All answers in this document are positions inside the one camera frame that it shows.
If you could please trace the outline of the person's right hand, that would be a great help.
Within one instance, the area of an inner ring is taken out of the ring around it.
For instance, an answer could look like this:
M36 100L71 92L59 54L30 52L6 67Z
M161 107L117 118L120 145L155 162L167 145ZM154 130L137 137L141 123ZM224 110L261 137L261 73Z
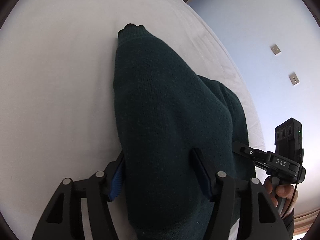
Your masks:
M272 203L274 204L275 207L278 206L278 201L276 199L276 197L272 194L273 192L273 186L272 186L272 182L271 182L271 178L267 177L264 181L264 187L267 191L267 193L269 194ZM286 185L279 185L276 187L275 189L275 193L279 198L284 198L285 204L281 213L282 217L286 217L288 216L295 207L295 204L297 202L297 198L298 198L298 191L295 190L295 187L293 185L290 184L286 184Z

